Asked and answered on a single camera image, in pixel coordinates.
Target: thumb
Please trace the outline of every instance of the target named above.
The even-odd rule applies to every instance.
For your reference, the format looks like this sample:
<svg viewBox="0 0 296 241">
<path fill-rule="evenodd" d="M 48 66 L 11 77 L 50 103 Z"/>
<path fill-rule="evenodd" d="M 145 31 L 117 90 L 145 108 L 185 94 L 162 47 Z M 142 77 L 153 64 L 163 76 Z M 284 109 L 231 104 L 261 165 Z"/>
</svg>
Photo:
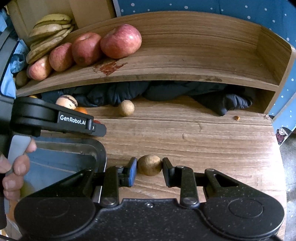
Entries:
<svg viewBox="0 0 296 241">
<path fill-rule="evenodd" d="M 11 169 L 11 164 L 7 158 L 0 153 L 0 173 L 6 173 Z"/>
</svg>

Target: human hand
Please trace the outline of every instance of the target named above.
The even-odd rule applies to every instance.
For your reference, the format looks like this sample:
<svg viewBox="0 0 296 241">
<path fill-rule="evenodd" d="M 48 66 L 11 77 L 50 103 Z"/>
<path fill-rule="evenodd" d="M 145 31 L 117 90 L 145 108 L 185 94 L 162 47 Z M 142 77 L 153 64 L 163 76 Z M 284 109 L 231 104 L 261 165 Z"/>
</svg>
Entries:
<svg viewBox="0 0 296 241">
<path fill-rule="evenodd" d="M 37 146 L 34 139 L 26 149 L 26 153 L 36 151 Z M 30 160 L 27 154 L 17 157 L 13 163 L 13 173 L 3 178 L 4 195 L 7 199 L 18 200 L 20 198 L 20 189 L 24 184 L 24 175 L 30 169 Z M 11 169 L 11 164 L 6 157 L 0 153 L 0 173 L 6 173 Z"/>
</svg>

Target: wooden desk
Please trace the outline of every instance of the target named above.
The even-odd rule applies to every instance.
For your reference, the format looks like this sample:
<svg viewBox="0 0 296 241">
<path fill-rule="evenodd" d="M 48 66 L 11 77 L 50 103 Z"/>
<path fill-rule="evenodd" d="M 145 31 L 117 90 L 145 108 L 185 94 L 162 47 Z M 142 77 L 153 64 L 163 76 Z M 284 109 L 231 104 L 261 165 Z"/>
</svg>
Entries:
<svg viewBox="0 0 296 241">
<path fill-rule="evenodd" d="M 217 169 L 267 193 L 286 209 L 284 169 L 270 119 L 250 111 L 229 111 L 220 117 L 189 97 L 169 102 L 133 101 L 135 112 L 119 117 L 115 107 L 89 108 L 88 113 L 106 125 L 107 166 L 125 165 L 131 157 L 146 154 L 168 157 L 171 163 L 195 172 Z M 43 136 L 71 136 L 45 132 Z M 205 201 L 198 188 L 200 200 Z M 162 173 L 137 175 L 132 188 L 121 188 L 120 198 L 177 198 L 180 189 L 167 188 Z M 279 236 L 284 237 L 282 225 Z"/>
</svg>

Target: bunch of bananas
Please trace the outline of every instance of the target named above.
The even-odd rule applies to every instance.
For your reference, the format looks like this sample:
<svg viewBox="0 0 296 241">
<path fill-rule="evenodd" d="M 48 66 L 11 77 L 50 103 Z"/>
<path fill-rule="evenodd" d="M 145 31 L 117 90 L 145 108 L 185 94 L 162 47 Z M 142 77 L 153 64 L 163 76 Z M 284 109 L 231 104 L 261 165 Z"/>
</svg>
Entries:
<svg viewBox="0 0 296 241">
<path fill-rule="evenodd" d="M 49 14 L 40 19 L 29 33 L 31 51 L 26 57 L 28 64 L 34 63 L 54 49 L 74 28 L 72 19 L 65 14 Z"/>
</svg>

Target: orange fruit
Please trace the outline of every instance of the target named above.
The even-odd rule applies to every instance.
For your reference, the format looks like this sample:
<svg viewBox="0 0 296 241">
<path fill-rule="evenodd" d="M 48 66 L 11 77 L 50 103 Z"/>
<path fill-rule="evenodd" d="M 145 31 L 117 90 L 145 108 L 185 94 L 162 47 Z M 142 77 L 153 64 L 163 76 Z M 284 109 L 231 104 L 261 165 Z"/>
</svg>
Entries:
<svg viewBox="0 0 296 241">
<path fill-rule="evenodd" d="M 88 115 L 88 113 L 84 107 L 77 107 L 75 110 Z"/>
</svg>

